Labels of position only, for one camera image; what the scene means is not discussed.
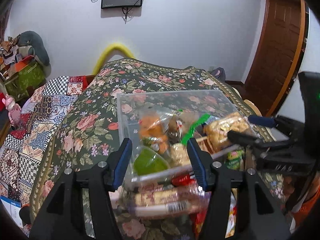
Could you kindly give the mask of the green patterned gift bag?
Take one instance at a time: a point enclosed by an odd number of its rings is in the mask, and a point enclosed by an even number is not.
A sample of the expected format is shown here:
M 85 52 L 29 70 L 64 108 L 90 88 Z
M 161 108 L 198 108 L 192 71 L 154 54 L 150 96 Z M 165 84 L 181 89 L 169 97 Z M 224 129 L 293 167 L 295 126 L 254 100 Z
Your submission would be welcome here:
M 28 65 L 14 74 L 4 85 L 7 93 L 15 101 L 19 101 L 29 97 L 28 87 L 37 89 L 45 80 L 46 77 L 42 71 L 42 66 L 36 60 L 31 60 Z

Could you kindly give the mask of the grey backpack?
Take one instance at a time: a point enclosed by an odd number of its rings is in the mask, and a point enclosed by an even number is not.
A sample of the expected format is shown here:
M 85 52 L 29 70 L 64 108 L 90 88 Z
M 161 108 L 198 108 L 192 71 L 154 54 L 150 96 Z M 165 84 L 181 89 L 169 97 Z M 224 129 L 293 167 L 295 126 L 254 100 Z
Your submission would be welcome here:
M 225 70 L 221 67 L 217 67 L 214 70 L 211 70 L 210 74 L 222 82 L 225 82 L 226 80 Z

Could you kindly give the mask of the yellow curved tube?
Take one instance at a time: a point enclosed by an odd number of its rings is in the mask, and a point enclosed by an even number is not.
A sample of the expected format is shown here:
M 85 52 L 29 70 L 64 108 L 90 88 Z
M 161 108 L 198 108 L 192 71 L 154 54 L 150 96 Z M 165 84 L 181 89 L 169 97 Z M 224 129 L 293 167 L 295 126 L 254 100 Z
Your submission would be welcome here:
M 93 67 L 92 75 L 97 75 L 100 72 L 100 68 L 104 65 L 104 63 L 111 60 L 115 56 L 119 56 L 122 58 L 135 58 L 134 54 L 131 52 L 131 50 L 129 50 L 129 48 L 127 48 L 122 43 L 114 42 L 107 46 L 101 53 L 99 59 Z

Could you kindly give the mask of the pink wafer pack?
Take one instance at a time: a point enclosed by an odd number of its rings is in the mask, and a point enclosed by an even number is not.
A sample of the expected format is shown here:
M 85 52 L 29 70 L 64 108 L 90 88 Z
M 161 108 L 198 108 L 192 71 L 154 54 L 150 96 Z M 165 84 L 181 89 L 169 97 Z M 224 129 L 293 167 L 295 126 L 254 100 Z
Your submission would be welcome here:
M 197 184 L 170 189 L 123 193 L 123 203 L 130 213 L 140 218 L 163 218 L 198 213 L 208 207 L 210 192 Z

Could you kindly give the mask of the green jelly cup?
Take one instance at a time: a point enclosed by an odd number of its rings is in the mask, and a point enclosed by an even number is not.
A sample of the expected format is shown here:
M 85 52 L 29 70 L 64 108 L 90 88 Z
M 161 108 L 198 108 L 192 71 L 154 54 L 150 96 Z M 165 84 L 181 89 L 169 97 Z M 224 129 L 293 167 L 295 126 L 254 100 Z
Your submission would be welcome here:
M 133 162 L 133 170 L 138 176 L 162 172 L 169 168 L 169 163 L 151 148 L 146 146 L 138 148 L 137 157 Z

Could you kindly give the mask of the brown wooden door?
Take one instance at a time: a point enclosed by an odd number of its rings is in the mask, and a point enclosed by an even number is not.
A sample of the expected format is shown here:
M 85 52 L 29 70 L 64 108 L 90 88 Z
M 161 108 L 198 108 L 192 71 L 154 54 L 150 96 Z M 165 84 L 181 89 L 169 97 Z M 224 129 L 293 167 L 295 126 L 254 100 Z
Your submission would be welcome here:
M 303 48 L 305 28 L 303 0 L 266 0 L 260 40 L 245 81 L 249 101 L 263 116 L 276 113 L 289 93 Z

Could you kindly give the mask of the green pea snack bag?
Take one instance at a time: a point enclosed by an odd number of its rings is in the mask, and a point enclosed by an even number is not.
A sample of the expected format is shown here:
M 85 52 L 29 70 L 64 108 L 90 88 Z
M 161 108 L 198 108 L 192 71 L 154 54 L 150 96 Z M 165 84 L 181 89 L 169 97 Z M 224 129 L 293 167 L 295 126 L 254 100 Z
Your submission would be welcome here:
M 244 150 L 236 150 L 227 153 L 225 159 L 225 165 L 228 169 L 240 171 L 244 168 L 243 157 L 245 155 Z

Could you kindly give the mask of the floral green bedspread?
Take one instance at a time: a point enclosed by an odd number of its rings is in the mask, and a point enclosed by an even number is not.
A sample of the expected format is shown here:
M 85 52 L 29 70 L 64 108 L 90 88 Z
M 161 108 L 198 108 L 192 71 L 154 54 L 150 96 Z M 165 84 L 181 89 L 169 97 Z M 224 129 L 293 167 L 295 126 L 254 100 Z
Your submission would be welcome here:
M 91 168 L 98 161 L 106 159 L 109 153 L 119 147 L 116 98 L 120 93 L 137 93 L 137 100 L 129 103 L 129 118 L 136 120 L 134 106 L 146 102 L 146 92 L 167 92 L 171 90 L 216 89 L 230 100 L 241 114 L 254 113 L 253 106 L 245 103 L 231 86 L 218 81 L 209 72 L 187 67 L 174 69 L 145 62 L 122 59 L 101 67 L 98 75 L 73 103 L 71 110 L 63 118 L 56 132 L 49 139 L 30 197 L 31 217 L 36 218 L 41 205 L 54 183 L 65 168 L 81 171 Z M 227 106 L 220 100 L 205 103 L 212 107 L 210 113 L 227 113 Z M 190 218 L 166 218 L 149 221 L 125 217 L 120 211 L 120 230 L 123 239 L 195 239 Z M 125 226 L 141 229 L 123 231 Z

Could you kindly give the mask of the grey plush pillow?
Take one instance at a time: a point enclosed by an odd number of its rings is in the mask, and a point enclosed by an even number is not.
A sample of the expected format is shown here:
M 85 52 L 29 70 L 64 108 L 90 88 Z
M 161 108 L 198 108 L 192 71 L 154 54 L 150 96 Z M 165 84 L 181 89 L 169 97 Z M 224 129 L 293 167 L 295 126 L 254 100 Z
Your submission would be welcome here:
M 35 60 L 42 66 L 49 66 L 50 59 L 44 47 L 43 40 L 40 35 L 34 31 L 25 31 L 19 35 L 19 47 L 31 46 Z

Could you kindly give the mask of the clear bag of fried snacks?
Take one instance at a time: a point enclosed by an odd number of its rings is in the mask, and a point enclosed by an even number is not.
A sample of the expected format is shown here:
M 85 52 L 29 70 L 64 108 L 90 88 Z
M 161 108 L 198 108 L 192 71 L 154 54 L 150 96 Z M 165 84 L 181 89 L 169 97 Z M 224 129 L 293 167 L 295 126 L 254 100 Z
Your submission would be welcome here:
M 167 119 L 156 112 L 144 113 L 139 119 L 139 139 L 141 143 L 164 156 L 169 150 Z

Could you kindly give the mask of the clear plastic storage bin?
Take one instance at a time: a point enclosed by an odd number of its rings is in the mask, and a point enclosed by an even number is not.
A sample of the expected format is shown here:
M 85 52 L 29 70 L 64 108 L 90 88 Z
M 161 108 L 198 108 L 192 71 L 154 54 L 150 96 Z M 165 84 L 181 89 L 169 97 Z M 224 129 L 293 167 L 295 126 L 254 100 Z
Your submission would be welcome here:
M 230 130 L 255 135 L 244 115 L 219 90 L 182 90 L 117 95 L 120 139 L 133 153 L 124 179 L 127 190 L 164 183 L 192 170 L 186 144 L 191 137 L 213 156 L 237 146 Z

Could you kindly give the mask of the green-edged fried snack bag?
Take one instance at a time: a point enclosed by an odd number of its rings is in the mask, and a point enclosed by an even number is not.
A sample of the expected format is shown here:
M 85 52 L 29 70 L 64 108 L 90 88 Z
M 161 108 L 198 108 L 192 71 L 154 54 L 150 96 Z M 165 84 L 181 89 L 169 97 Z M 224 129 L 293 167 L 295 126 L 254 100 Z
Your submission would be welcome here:
M 206 140 L 207 135 L 203 131 L 204 125 L 215 120 L 217 118 L 208 113 L 177 112 L 170 118 L 168 124 L 167 135 L 170 145 L 176 143 L 186 145 L 190 138 L 200 141 Z

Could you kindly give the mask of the pink plush toy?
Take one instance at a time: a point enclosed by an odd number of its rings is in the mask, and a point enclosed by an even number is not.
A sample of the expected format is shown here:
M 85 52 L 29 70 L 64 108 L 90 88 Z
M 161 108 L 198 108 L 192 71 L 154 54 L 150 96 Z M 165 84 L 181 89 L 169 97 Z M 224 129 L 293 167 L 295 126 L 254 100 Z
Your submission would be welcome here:
M 15 102 L 15 99 L 10 95 L 5 95 L 2 99 L 5 109 L 8 111 L 8 117 L 11 126 L 18 127 L 21 117 L 21 107 Z

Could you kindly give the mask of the red white snack bag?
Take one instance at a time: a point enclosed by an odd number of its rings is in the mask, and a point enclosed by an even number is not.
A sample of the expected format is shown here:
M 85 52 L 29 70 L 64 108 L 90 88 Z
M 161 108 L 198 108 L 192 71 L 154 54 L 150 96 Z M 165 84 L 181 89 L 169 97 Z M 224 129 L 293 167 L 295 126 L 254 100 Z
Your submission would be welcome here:
M 168 204 L 170 217 L 161 223 L 172 239 L 225 239 L 234 234 L 236 198 L 231 188 L 215 182 L 208 192 L 196 179 L 172 179 L 177 200 Z

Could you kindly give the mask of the patchwork quilt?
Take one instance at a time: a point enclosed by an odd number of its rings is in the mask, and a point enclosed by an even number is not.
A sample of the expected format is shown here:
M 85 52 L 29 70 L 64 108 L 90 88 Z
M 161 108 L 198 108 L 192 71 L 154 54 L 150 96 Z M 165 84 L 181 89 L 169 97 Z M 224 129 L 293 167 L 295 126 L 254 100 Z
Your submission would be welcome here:
M 18 127 L 1 146 L 1 195 L 25 205 L 51 137 L 87 88 L 85 76 L 60 76 L 34 90 Z

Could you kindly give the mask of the clear pack of rice crackers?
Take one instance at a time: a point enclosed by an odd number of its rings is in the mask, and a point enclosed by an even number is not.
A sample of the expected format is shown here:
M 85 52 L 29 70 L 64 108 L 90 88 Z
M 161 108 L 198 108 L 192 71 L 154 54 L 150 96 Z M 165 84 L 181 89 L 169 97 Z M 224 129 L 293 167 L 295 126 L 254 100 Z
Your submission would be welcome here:
M 215 152 L 232 144 L 227 138 L 229 131 L 254 135 L 251 126 L 239 112 L 233 112 L 219 120 L 210 121 L 204 125 L 203 131 Z

